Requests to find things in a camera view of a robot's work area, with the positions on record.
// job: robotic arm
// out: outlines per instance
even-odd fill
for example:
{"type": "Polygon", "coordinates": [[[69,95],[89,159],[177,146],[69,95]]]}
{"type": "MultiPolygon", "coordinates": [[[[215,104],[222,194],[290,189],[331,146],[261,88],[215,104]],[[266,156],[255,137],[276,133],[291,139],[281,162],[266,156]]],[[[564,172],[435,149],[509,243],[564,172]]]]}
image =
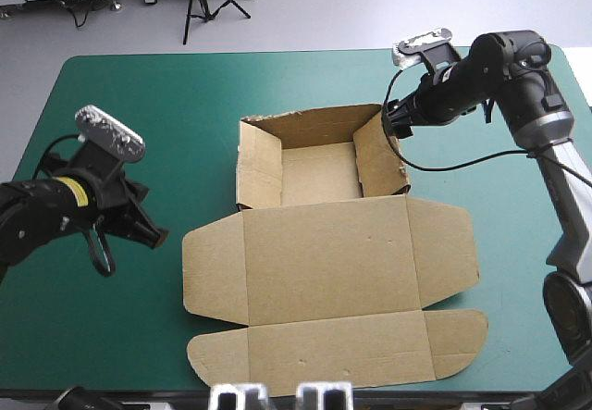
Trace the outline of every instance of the robotic arm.
{"type": "Polygon", "coordinates": [[[142,137],[96,106],[85,106],[75,119],[82,146],[74,156],[48,153],[50,145],[33,180],[0,184],[0,280],[37,247],[76,232],[103,276],[116,268],[106,234],[151,248],[168,235],[140,206],[148,188],[123,171],[143,158],[142,137]],[[39,171],[49,178],[37,180],[39,171]]]}
{"type": "Polygon", "coordinates": [[[393,48],[401,70],[424,63],[416,91],[385,101],[383,127],[403,139],[415,126],[443,126],[482,104],[486,122],[499,105],[516,144],[536,159],[563,234],[547,263],[557,268],[543,297],[573,368],[512,409],[580,409],[592,403],[592,175],[571,138],[574,116],[551,77],[549,45],[536,32],[481,35],[461,59],[441,29],[393,48]]]}

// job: cardboard box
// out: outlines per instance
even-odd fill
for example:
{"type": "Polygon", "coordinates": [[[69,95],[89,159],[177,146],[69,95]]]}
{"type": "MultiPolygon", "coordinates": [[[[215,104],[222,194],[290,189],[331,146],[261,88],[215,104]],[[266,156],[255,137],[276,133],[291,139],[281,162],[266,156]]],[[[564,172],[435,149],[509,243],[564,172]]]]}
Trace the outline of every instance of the cardboard box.
{"type": "Polygon", "coordinates": [[[423,311],[478,282],[471,220],[406,195],[379,105],[244,118],[241,212],[183,240],[184,304],[248,325],[201,335],[188,357],[208,384],[378,386],[434,380],[485,343],[475,310],[423,311]]]}
{"type": "Polygon", "coordinates": [[[378,386],[445,378],[485,342],[475,310],[422,311],[478,282],[471,220],[406,195],[244,210],[183,240],[188,311],[250,325],[197,336],[208,384],[378,386]]]}
{"type": "Polygon", "coordinates": [[[240,208],[335,202],[408,190],[409,177],[382,131],[380,105],[309,109],[240,122],[240,208]]]}

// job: metal bracket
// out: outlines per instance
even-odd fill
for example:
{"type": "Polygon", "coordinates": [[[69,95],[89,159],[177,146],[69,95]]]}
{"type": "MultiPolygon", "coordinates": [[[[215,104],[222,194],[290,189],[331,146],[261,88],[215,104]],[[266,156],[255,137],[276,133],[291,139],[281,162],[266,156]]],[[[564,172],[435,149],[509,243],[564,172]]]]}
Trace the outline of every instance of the metal bracket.
{"type": "Polygon", "coordinates": [[[276,410],[263,384],[218,384],[210,391],[208,410],[276,410]]]}
{"type": "Polygon", "coordinates": [[[392,47],[392,61],[399,69],[424,63],[430,74],[434,74],[441,63],[453,64],[461,56],[452,47],[452,32],[440,28],[403,40],[392,47]]]}
{"type": "Polygon", "coordinates": [[[349,382],[303,382],[296,391],[295,410],[353,410],[349,382]]]}
{"type": "Polygon", "coordinates": [[[117,160],[135,163],[144,157],[146,145],[140,135],[96,106],[88,105],[74,116],[82,135],[117,160]]]}

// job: tripod stand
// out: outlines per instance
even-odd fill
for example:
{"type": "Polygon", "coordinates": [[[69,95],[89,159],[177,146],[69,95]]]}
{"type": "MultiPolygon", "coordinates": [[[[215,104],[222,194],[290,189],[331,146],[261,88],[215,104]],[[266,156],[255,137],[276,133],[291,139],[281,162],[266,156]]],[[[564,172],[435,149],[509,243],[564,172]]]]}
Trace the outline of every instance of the tripod stand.
{"type": "Polygon", "coordinates": [[[214,12],[210,12],[210,7],[207,4],[207,0],[199,0],[200,6],[202,7],[203,15],[196,15],[192,14],[191,10],[193,9],[193,0],[189,0],[189,5],[187,7],[187,19],[185,20],[185,35],[183,36],[183,44],[187,44],[187,39],[189,37],[189,23],[191,19],[202,19],[203,21],[207,22],[212,19],[215,19],[220,9],[226,7],[230,4],[234,5],[244,16],[249,19],[251,16],[244,10],[235,0],[226,0],[222,6],[216,9],[214,12]]]}

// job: yellow tape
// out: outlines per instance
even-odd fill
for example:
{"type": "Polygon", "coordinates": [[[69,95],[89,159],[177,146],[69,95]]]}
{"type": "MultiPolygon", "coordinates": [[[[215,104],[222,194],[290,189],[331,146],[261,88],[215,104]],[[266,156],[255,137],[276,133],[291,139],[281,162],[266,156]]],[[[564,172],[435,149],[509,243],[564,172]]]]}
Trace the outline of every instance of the yellow tape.
{"type": "Polygon", "coordinates": [[[84,191],[84,188],[82,188],[82,185],[80,185],[77,181],[71,179],[70,177],[54,177],[54,179],[61,181],[69,187],[76,198],[76,205],[78,205],[78,208],[89,205],[89,196],[84,191]]]}

